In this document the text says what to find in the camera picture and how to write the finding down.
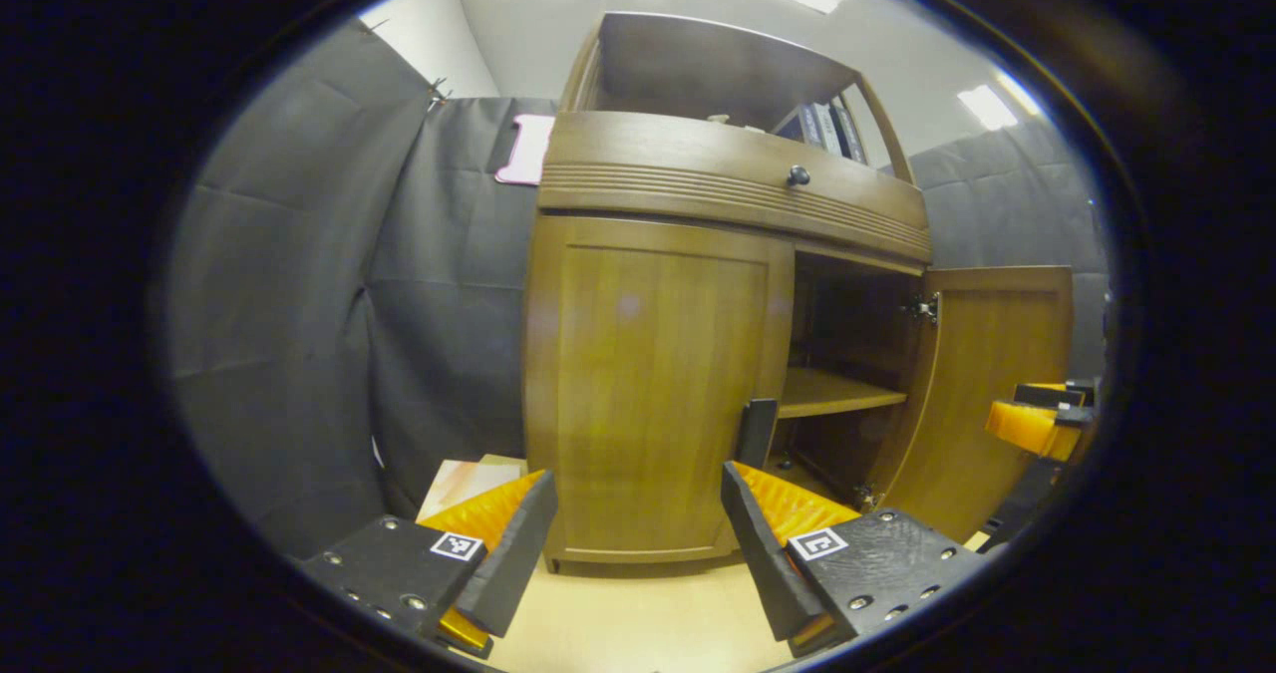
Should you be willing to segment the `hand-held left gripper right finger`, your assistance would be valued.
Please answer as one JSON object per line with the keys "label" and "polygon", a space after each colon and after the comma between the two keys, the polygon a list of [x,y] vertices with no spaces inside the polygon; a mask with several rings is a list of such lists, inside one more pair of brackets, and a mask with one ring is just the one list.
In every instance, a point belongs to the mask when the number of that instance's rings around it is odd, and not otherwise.
{"label": "hand-held left gripper right finger", "polygon": [[979,550],[902,510],[857,513],[746,464],[723,464],[722,506],[798,658],[900,626],[983,568]]}

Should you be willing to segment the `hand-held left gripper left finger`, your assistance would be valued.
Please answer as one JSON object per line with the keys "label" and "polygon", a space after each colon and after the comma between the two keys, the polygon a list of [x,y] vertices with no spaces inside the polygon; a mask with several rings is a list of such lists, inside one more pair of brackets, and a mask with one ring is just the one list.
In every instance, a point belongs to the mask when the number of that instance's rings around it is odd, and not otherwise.
{"label": "hand-held left gripper left finger", "polygon": [[558,508],[554,473],[538,470],[424,521],[382,515],[299,567],[380,626],[486,658],[513,622]]}

